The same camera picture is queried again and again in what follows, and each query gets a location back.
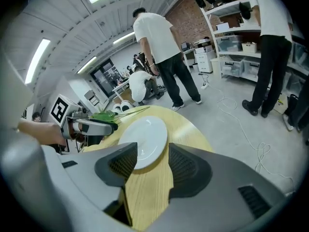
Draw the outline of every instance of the storage bin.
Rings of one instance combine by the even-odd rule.
[[[302,89],[304,83],[305,80],[303,78],[292,74],[286,87],[291,93],[299,96],[300,90]]]
[[[232,61],[228,59],[220,60],[221,72],[223,75],[232,75],[240,77],[243,73],[243,63],[242,61]]]
[[[244,72],[246,74],[257,77],[260,67],[260,59],[245,57],[243,60]]]
[[[296,42],[293,42],[293,46],[294,46],[293,62],[309,71],[308,49],[304,45]]]
[[[241,40],[242,37],[239,35],[232,35],[232,36],[224,36],[224,37],[219,37],[216,38],[219,51],[220,52],[237,52],[241,51]]]
[[[257,48],[256,48],[256,43],[242,43],[242,50],[244,52],[251,52],[251,53],[256,53]]]

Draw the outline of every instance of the concrete floor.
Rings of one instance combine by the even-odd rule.
[[[239,122],[232,116],[220,111],[219,105],[224,111],[240,120],[253,147],[257,148],[260,143],[271,145],[271,150],[263,160],[263,165],[272,173],[292,177],[297,187],[308,167],[309,149],[305,146],[304,136],[297,133],[296,130],[289,132],[283,123],[282,116],[274,110],[270,112],[267,118],[263,118],[260,114],[252,116],[242,108],[241,102],[244,99],[251,100],[255,83],[232,76],[216,81],[213,74],[209,74],[210,85],[220,89],[225,97],[232,98],[237,102],[237,108],[233,110],[223,104],[217,104],[217,101],[222,98],[219,91],[211,87],[204,90],[200,88],[203,79],[202,76],[198,75],[197,70],[193,70],[191,74],[203,103],[196,105],[182,83],[176,78],[181,97],[185,102],[185,107],[178,110],[178,113],[190,120],[205,135],[214,152],[236,158],[253,169],[258,163],[257,151],[251,148]],[[172,101],[166,92],[160,100],[153,99],[145,102],[145,105],[147,104],[170,108]],[[230,100],[225,100],[225,104],[231,107],[235,106]],[[283,193],[289,193],[293,190],[290,179],[269,174],[264,169],[260,173]]]

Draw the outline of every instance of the white ceiling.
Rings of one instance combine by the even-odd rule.
[[[145,7],[164,15],[177,0],[28,0],[1,43],[25,80],[42,38],[51,40],[29,85],[35,95],[51,92],[65,73],[76,73],[93,56],[96,65],[133,40],[113,41],[133,31],[132,12]]]

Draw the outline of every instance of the mesh vent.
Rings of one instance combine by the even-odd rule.
[[[255,218],[259,218],[270,209],[270,206],[252,186],[238,188]]]
[[[124,177],[127,181],[135,167],[137,160],[137,150],[126,151],[120,155],[120,157],[113,158],[109,162],[111,170]]]
[[[191,159],[171,149],[169,154],[169,166],[173,173],[174,185],[180,184],[190,178],[196,171],[196,165]]]

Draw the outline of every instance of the black bag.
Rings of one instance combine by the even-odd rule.
[[[239,3],[239,10],[241,13],[242,18],[249,20],[251,17],[251,9],[249,9],[246,5],[243,3]]]

